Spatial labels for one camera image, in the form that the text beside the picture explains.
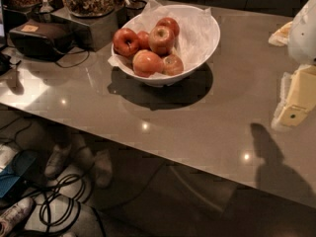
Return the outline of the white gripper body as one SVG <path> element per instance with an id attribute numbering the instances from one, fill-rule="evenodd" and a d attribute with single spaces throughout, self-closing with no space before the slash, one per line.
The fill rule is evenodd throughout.
<path id="1" fill-rule="evenodd" d="M 292 21 L 288 54 L 300 64 L 316 64 L 316 0 L 308 0 Z"/>

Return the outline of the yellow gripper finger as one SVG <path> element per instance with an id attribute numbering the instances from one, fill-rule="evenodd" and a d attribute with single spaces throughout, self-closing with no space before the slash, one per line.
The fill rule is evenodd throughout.
<path id="1" fill-rule="evenodd" d="M 269 37 L 269 44 L 275 46 L 285 46 L 288 44 L 289 38 L 289 31 L 292 26 L 292 22 L 288 22 L 278 30 L 276 30 L 271 36 Z"/>
<path id="2" fill-rule="evenodd" d="M 284 73 L 280 82 L 280 102 L 276 124 L 300 125 L 316 107 L 316 66 L 300 65 L 292 74 Z"/>

